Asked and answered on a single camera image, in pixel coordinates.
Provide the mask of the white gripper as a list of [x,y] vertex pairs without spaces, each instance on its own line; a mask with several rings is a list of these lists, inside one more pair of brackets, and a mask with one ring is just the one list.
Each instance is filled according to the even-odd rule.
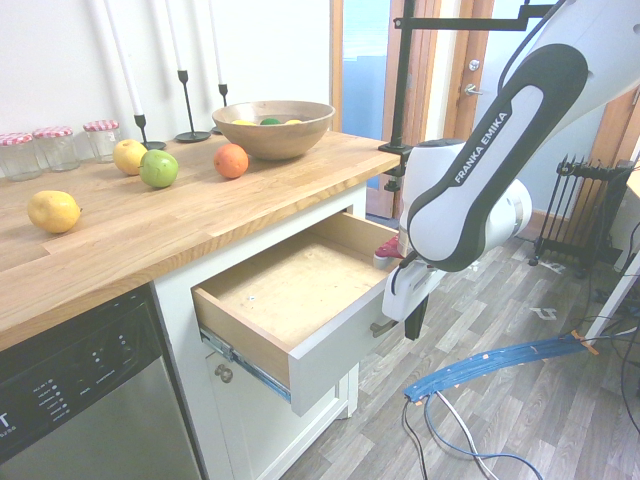
[[396,267],[388,276],[382,313],[392,320],[404,321],[407,339],[419,337],[429,303],[427,296],[440,281],[441,271],[419,260],[405,268]]

